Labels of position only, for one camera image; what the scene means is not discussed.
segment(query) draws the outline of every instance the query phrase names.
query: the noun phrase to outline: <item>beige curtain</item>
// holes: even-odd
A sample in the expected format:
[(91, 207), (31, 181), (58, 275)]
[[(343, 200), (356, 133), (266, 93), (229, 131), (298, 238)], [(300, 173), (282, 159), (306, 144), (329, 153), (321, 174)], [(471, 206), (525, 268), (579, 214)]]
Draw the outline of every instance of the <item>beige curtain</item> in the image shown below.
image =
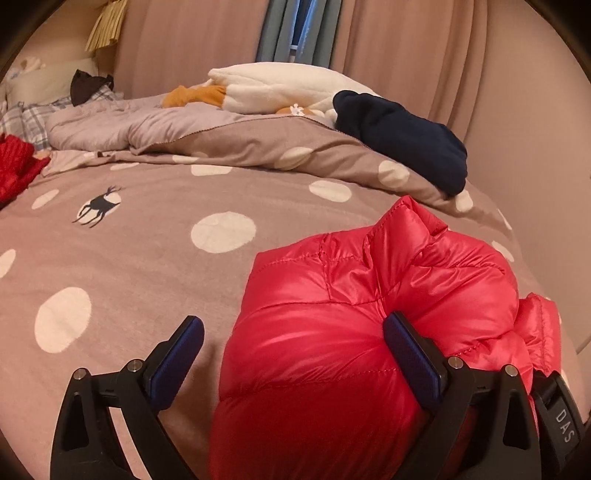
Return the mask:
[(130, 0), (115, 65), (126, 98), (207, 80), (255, 61), (269, 0)]
[(331, 68), (464, 139), (488, 0), (343, 0)]

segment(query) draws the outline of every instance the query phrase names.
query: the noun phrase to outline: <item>blue curtain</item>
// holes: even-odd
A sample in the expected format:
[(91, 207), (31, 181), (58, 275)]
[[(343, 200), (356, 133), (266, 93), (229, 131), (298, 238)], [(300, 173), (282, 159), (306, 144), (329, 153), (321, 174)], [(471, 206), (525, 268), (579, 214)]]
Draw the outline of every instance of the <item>blue curtain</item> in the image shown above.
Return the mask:
[(328, 68), (342, 0), (270, 0), (257, 61), (295, 61)]
[(328, 68), (335, 45), (342, 0), (312, 0), (306, 15), (298, 49), (297, 63)]
[(256, 61), (289, 61), (300, 0), (271, 0)]

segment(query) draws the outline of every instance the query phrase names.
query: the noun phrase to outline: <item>metal rivet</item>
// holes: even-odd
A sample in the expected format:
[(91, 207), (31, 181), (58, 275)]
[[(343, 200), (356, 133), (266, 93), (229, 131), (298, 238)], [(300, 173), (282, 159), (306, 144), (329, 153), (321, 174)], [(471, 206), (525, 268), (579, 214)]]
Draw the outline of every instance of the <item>metal rivet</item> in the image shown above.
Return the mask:
[(72, 378), (74, 380), (82, 380), (85, 376), (86, 376), (86, 368), (79, 368), (78, 370), (76, 370), (74, 372), (74, 374), (72, 375)]
[(127, 364), (127, 370), (129, 370), (130, 372), (137, 372), (141, 370), (143, 366), (144, 363), (141, 360), (132, 360)]
[(464, 366), (464, 362), (458, 356), (451, 356), (450, 358), (447, 359), (447, 363), (449, 364), (450, 367), (455, 368), (455, 369), (460, 369)]
[(510, 377), (516, 377), (519, 375), (519, 370), (517, 370), (513, 365), (507, 365), (505, 367), (505, 373)]

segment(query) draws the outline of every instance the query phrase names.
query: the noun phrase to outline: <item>red down jacket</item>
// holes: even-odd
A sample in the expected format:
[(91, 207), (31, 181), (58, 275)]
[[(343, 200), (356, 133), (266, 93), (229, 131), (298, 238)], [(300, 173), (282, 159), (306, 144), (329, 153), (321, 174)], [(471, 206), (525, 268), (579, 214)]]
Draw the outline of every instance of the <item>red down jacket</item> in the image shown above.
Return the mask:
[(214, 480), (389, 480), (424, 425), (382, 333), (402, 311), (474, 368), (560, 371), (555, 305), (409, 197), (372, 228), (257, 256), (226, 347)]

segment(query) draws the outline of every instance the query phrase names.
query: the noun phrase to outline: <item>pink wall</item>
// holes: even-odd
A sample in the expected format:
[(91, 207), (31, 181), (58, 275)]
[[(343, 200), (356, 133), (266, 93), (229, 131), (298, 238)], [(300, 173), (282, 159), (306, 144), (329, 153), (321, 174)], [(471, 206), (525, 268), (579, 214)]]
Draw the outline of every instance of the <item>pink wall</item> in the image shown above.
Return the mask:
[(489, 0), (488, 22), (470, 179), (513, 225), (581, 350), (591, 336), (591, 85), (525, 1)]
[(67, 0), (29, 39), (17, 57), (39, 57), (46, 64), (92, 57), (86, 42), (104, 0)]

